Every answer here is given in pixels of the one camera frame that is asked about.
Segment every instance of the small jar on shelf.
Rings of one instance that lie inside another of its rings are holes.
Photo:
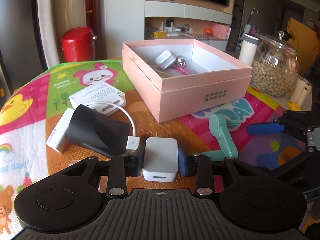
[[[261,35],[252,65],[251,85],[274,97],[283,96],[295,85],[298,76],[297,51],[282,38]]]

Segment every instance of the rainbow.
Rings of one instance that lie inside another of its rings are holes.
[[[2,151],[6,152],[6,153],[12,152],[11,145],[9,143],[4,143],[3,145],[0,145],[0,152],[2,152]]]

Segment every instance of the colorful tablecloth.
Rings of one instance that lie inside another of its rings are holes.
[[[61,115],[72,107],[69,96],[93,84],[105,81],[123,91],[125,109],[137,126],[141,143],[150,136],[175,138],[186,153],[193,154],[219,149],[209,131],[208,118],[223,114],[240,125],[230,128],[239,152],[239,159],[251,165],[274,169],[299,154],[301,142],[283,133],[252,137],[246,132],[250,123],[271,121],[284,109],[268,96],[252,87],[244,98],[158,124],[123,71],[119,60],[65,63],[57,65],[21,88],[0,111],[0,239],[11,239],[21,230],[13,211],[13,201],[22,189],[63,168],[71,160],[95,155],[105,157],[78,146],[67,145],[63,154],[46,146],[46,139]],[[128,122],[117,111],[112,118]],[[143,176],[127,181],[132,188],[193,188],[195,178],[181,174],[172,183],[147,182]]]

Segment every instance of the red lid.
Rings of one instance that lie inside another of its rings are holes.
[[[78,27],[67,31],[61,38],[62,47],[76,42],[77,44],[90,45],[94,42],[93,31],[89,27]]]

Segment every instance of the gray ribbed panel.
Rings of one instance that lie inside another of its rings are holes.
[[[24,230],[18,240],[306,240],[292,229],[279,234],[246,231],[226,220],[211,200],[186,189],[135,189],[127,198],[111,200],[89,225],[63,234]]]

